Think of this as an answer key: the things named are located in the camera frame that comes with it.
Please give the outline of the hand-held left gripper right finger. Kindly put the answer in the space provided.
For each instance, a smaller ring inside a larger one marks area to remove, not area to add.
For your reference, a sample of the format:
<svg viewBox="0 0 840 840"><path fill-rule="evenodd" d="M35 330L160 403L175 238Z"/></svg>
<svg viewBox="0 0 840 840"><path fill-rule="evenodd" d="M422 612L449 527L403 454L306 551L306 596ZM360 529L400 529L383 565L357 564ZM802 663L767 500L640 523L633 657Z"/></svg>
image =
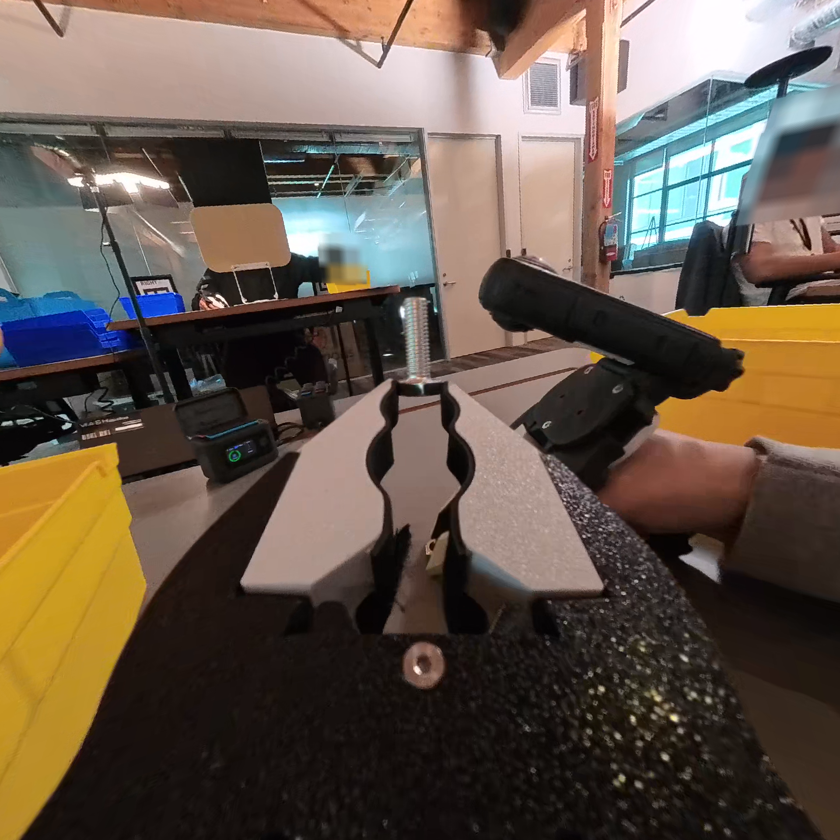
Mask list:
<svg viewBox="0 0 840 840"><path fill-rule="evenodd" d="M600 596L604 584L539 451L456 385L440 393L448 504L444 590L474 601Z"/></svg>

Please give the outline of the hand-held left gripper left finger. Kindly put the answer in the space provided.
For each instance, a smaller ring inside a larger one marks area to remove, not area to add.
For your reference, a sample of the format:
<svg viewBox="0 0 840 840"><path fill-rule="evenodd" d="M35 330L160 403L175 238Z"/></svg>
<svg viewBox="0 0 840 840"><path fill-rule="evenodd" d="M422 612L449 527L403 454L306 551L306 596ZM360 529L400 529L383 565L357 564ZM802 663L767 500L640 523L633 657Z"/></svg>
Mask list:
<svg viewBox="0 0 840 840"><path fill-rule="evenodd" d="M244 593L357 607L374 592L374 553L393 535L382 482L397 421L396 384L385 381L303 445L241 578Z"/></svg>

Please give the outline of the silver hex bolt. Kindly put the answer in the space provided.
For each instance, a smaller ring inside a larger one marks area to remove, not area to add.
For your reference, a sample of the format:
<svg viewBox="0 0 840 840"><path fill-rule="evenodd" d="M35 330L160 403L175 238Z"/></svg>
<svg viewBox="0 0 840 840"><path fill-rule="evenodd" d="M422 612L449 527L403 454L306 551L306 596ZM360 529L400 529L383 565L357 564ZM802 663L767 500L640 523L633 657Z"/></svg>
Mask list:
<svg viewBox="0 0 840 840"><path fill-rule="evenodd" d="M428 300L407 297L402 304L406 371L397 380L401 396L439 396L445 382L432 376L431 346L428 331Z"/></svg>

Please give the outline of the person's right forearm grey sleeve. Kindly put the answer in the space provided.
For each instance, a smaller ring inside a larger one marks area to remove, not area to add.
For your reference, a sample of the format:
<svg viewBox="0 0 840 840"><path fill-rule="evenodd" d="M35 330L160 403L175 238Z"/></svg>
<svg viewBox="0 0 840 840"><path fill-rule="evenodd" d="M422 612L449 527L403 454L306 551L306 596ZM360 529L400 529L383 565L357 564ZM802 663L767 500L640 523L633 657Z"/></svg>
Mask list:
<svg viewBox="0 0 840 840"><path fill-rule="evenodd" d="M839 601L839 451L754 437L759 469L723 568Z"/></svg>

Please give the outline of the person's right hand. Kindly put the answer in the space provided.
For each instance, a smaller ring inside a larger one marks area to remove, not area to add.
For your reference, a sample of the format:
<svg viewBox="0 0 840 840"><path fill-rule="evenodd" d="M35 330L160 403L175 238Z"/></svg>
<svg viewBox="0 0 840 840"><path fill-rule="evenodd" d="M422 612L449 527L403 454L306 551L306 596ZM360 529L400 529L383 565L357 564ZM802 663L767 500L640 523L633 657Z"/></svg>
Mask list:
<svg viewBox="0 0 840 840"><path fill-rule="evenodd" d="M657 431L612 468L596 495L645 537L702 534L730 543L761 465L750 447Z"/></svg>

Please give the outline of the black charging case with display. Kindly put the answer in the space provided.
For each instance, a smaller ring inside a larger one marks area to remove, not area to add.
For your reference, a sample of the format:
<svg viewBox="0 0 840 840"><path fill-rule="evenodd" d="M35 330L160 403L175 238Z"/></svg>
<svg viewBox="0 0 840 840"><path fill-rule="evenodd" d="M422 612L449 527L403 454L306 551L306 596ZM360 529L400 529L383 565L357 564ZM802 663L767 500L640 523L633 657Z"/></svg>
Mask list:
<svg viewBox="0 0 840 840"><path fill-rule="evenodd" d="M195 396L173 405L175 421L205 477L227 484L278 457L277 424L265 388L251 409L236 388Z"/></svg>

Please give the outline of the white door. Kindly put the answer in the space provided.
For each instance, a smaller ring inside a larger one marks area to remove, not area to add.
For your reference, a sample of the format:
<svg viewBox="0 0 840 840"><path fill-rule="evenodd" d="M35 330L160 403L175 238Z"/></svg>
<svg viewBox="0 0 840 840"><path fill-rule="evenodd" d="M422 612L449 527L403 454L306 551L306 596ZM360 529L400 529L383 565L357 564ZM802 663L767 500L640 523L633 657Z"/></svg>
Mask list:
<svg viewBox="0 0 840 840"><path fill-rule="evenodd" d="M519 140L521 250L563 279L581 280L582 161L579 138Z"/></svg>
<svg viewBox="0 0 840 840"><path fill-rule="evenodd" d="M479 301L501 255L497 140L429 134L427 168L448 355L500 348L505 333Z"/></svg>

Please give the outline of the black flat box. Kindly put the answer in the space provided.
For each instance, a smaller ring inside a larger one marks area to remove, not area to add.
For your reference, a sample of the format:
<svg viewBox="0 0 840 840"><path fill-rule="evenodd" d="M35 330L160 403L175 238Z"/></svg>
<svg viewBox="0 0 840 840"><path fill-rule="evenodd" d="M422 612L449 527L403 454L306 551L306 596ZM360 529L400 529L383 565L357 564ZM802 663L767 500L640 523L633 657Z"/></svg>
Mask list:
<svg viewBox="0 0 840 840"><path fill-rule="evenodd" d="M277 428L265 386L239 391L224 388L174 404L158 405L124 415L102 416L78 425L81 448L115 444L119 473L139 480L197 466L191 443L179 424L185 414L198 431L224 431L246 421L265 421Z"/></svg>

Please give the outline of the wood-edged desk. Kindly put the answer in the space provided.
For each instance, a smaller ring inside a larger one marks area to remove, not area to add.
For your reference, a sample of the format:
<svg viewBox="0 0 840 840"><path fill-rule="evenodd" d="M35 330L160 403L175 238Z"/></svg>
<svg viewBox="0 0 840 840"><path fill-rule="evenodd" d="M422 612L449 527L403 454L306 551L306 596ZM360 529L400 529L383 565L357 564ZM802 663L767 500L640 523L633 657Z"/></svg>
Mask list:
<svg viewBox="0 0 840 840"><path fill-rule="evenodd" d="M152 406L149 383L144 382L146 356L140 350L105 353L76 360L1 370L1 409L34 406L82 396L99 388L98 375L119 371L124 376L136 408Z"/></svg>
<svg viewBox="0 0 840 840"><path fill-rule="evenodd" d="M382 352L376 324L385 301L401 291L399 286L374 287L342 293L263 301L240 306L167 314L149 319L122 320L109 331L138 331L150 350L150 361L162 364L172 388L162 385L168 403L193 397L178 350L205 343L225 343L314 326L364 325L373 383L384 381Z"/></svg>

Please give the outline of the yellow divided plastic bin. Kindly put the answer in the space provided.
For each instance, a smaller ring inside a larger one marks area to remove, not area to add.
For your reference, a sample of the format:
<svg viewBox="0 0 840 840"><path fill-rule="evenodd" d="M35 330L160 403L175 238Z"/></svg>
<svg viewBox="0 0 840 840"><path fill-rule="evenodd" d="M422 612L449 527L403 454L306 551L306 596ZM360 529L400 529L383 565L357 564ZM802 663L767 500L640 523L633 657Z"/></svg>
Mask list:
<svg viewBox="0 0 840 840"><path fill-rule="evenodd" d="M76 758L146 582L115 444L1 470L1 838Z"/></svg>

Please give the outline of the tan clipboard on stand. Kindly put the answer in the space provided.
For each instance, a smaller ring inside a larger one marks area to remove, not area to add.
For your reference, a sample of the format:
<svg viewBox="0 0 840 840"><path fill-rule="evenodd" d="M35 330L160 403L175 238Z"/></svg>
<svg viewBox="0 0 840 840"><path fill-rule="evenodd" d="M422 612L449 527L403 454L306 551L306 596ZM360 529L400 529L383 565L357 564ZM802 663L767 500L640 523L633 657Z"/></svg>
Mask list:
<svg viewBox="0 0 840 840"><path fill-rule="evenodd" d="M273 203L196 206L190 212L192 230L206 268L231 274L243 304L277 301L275 269L288 266L291 250L281 211ZM241 276L262 271L259 296L242 287Z"/></svg>

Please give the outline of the black floor lamp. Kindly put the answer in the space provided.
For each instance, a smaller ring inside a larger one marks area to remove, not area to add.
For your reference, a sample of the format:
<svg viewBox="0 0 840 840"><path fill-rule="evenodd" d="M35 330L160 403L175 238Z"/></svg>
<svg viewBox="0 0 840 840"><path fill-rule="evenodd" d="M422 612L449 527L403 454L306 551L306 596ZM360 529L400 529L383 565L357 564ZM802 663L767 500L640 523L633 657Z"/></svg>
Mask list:
<svg viewBox="0 0 840 840"><path fill-rule="evenodd" d="M775 97L784 98L792 79L818 68L831 57L832 53L831 46L799 50L754 71L744 80L743 86L756 91L775 87Z"/></svg>

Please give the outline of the stack of blue bins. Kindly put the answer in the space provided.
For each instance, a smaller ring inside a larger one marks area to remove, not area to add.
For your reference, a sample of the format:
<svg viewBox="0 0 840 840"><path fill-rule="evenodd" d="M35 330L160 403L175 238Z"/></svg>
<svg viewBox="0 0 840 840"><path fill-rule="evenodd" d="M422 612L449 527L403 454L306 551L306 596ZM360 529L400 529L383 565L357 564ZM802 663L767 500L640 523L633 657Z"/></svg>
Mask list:
<svg viewBox="0 0 840 840"><path fill-rule="evenodd" d="M110 330L112 313L72 291L1 295L2 367L20 368L142 349L135 331Z"/></svg>

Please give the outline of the black light stand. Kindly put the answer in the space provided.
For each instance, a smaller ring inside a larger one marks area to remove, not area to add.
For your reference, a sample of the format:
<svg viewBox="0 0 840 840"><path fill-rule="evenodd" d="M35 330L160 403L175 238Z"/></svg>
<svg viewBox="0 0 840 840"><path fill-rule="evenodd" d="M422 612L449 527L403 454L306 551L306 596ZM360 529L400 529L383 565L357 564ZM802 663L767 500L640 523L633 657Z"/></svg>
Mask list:
<svg viewBox="0 0 840 840"><path fill-rule="evenodd" d="M109 206L104 192L104 184L98 183L98 177L90 166L81 166L77 168L77 176L80 178L80 192L82 195L89 195L92 198L95 207L101 218L101 225L108 237L113 256L117 262L119 272L122 276L123 284L129 296L131 309L133 311L134 320L136 321L136 329L139 331L143 347L149 358L152 372L156 375L158 383L161 387L161 392L165 404L174 404L175 395L172 392L169 382L165 378L164 367L161 363L160 356L156 349L154 338L148 327L144 315L140 309L138 296L128 272L128 267L125 263L122 248L120 246L117 235L111 225L109 218Z"/></svg>

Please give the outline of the wooden post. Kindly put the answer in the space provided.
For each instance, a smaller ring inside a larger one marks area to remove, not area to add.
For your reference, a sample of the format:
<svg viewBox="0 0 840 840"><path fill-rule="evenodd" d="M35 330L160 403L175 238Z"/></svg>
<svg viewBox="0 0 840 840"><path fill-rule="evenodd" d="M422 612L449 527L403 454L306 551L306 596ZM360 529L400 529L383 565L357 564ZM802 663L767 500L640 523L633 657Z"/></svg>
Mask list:
<svg viewBox="0 0 840 840"><path fill-rule="evenodd" d="M583 209L581 236L581 281L588 287L608 292L610 265L599 261L598 228L612 215L613 208L602 208L602 173L613 168L616 143L616 105L618 53L621 35L622 2L589 1L585 6L586 105L601 100L600 139L597 161L586 163L584 133Z"/></svg>

